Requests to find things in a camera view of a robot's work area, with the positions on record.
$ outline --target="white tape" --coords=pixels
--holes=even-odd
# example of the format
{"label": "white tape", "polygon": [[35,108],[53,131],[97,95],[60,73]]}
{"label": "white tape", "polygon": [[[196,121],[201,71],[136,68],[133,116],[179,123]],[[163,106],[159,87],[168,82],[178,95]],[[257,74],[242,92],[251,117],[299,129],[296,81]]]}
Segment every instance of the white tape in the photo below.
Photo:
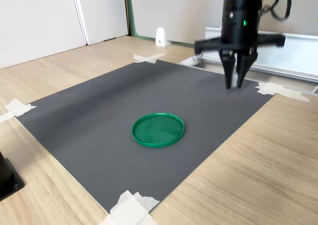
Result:
{"label": "white tape", "polygon": [[31,106],[31,104],[24,105],[19,100],[14,99],[7,106],[5,106],[5,108],[9,112],[0,116],[0,122],[4,122],[6,120],[9,120],[14,116],[19,117],[19,116],[23,115],[24,113],[26,113],[26,112],[28,112],[31,109],[36,108],[36,107]]}
{"label": "white tape", "polygon": [[283,95],[285,97],[290,97],[304,102],[310,102],[305,96],[302,96],[301,92],[293,91],[291,89],[284,88],[282,85],[277,85],[273,83],[259,82],[259,85],[255,88],[259,88],[259,93],[274,95],[276,93]]}
{"label": "white tape", "polygon": [[148,212],[158,203],[152,197],[142,197],[138,192],[132,195],[127,190],[100,225],[157,225]]}
{"label": "white tape", "polygon": [[157,61],[157,58],[160,58],[161,56],[164,56],[164,55],[166,55],[166,54],[152,55],[150,57],[143,57],[140,55],[134,55],[133,59],[138,60],[135,63],[148,62],[148,63],[155,64]]}

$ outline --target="black object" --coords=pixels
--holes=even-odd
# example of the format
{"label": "black object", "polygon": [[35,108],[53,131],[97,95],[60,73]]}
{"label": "black object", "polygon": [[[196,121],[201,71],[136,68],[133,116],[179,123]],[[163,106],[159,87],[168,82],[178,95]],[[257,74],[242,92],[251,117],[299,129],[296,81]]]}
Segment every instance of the black object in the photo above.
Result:
{"label": "black object", "polygon": [[[160,60],[134,63],[32,102],[17,119],[109,212],[126,190],[164,200],[272,98],[248,80],[222,90],[223,80]],[[182,118],[181,140],[159,149],[135,142],[133,123],[156,112]]]}
{"label": "black object", "polygon": [[247,71],[257,59],[258,46],[284,46],[285,36],[282,34],[258,34],[260,17],[263,14],[270,11],[275,19],[281,21],[289,17],[292,0],[287,0],[287,10],[283,18],[274,12],[278,1],[276,0],[273,6],[266,5],[262,8],[263,0],[224,0],[221,37],[195,42],[195,54],[206,50],[219,51],[227,88],[231,88],[235,53],[238,58],[237,87],[240,88]]}
{"label": "black object", "polygon": [[0,152],[0,201],[24,187],[24,183],[10,161]]}

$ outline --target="gray work surface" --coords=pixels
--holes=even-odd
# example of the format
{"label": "gray work surface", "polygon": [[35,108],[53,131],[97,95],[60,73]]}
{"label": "gray work surface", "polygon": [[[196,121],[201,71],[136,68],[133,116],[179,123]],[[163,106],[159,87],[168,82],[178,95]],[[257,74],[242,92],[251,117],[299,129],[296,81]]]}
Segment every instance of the gray work surface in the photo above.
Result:
{"label": "gray work surface", "polygon": [[[272,97],[256,86],[226,90],[224,75],[133,63],[32,102],[18,120],[109,212],[126,190],[165,199]],[[184,121],[179,142],[152,149],[134,141],[133,123],[155,112]]]}

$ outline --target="white cabinet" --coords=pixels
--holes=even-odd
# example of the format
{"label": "white cabinet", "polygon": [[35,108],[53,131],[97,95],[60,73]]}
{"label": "white cabinet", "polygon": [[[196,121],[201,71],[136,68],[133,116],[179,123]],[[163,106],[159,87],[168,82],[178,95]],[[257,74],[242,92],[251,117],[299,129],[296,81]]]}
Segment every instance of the white cabinet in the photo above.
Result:
{"label": "white cabinet", "polygon": [[0,68],[85,45],[74,0],[0,0]]}
{"label": "white cabinet", "polygon": [[125,0],[76,0],[89,45],[128,34]]}

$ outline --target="wood grain surface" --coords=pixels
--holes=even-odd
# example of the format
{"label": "wood grain surface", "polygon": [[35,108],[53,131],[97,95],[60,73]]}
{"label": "wood grain surface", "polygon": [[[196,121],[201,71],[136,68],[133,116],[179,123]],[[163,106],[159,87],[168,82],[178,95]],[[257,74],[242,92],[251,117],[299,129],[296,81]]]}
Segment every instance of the wood grain surface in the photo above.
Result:
{"label": "wood grain surface", "polygon": [[[14,98],[30,103],[130,64],[132,54],[162,53],[178,63],[193,49],[121,37],[0,70],[0,112]],[[155,221],[317,225],[318,97],[308,98],[275,95],[152,211]],[[0,138],[26,183],[0,202],[1,225],[99,224],[107,216],[18,120],[0,123]]]}
{"label": "wood grain surface", "polygon": [[[0,113],[17,98],[24,104],[133,63],[133,54],[167,53],[161,60],[178,63],[193,49],[121,37],[0,70]],[[0,225],[99,224],[107,212],[20,124],[0,123],[0,151],[26,186],[0,202]]]}
{"label": "wood grain surface", "polygon": [[318,97],[275,95],[152,212],[158,224],[317,225]]}

